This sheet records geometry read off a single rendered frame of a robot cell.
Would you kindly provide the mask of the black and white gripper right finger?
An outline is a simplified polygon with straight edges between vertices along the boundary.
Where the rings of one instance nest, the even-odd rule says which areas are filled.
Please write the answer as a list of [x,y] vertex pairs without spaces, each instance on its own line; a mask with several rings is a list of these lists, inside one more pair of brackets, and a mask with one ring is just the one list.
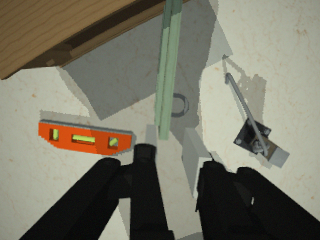
[[319,220],[255,169],[228,172],[195,128],[185,127],[181,158],[204,240],[320,240]]

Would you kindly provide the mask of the brown wooden cabinet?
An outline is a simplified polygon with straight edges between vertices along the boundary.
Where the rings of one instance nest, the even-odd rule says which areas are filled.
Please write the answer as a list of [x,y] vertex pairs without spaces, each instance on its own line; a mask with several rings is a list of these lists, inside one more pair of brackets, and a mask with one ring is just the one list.
[[[168,140],[171,117],[189,108],[184,95],[173,93],[182,4],[188,1],[0,0],[0,79],[22,69],[62,68],[163,13],[154,125],[159,140]],[[182,112],[171,113],[173,97],[184,101]]]

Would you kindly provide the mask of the orange spirit level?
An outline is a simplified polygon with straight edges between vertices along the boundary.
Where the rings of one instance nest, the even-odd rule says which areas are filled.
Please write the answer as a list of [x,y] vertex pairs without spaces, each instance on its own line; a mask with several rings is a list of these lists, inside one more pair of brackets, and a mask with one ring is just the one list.
[[[42,119],[38,135],[60,149],[109,156],[130,149],[132,131]],[[114,139],[110,141],[110,137]],[[117,142],[118,146],[113,146]]]

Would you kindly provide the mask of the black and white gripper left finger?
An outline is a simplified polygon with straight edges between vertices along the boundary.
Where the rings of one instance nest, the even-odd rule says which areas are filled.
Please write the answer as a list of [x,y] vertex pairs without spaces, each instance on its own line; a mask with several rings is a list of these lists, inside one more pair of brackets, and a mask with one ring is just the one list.
[[[98,160],[19,240],[98,240],[119,204],[130,199],[130,240],[175,240],[157,173],[156,125],[134,145],[133,163]],[[108,207],[107,207],[108,204]]]

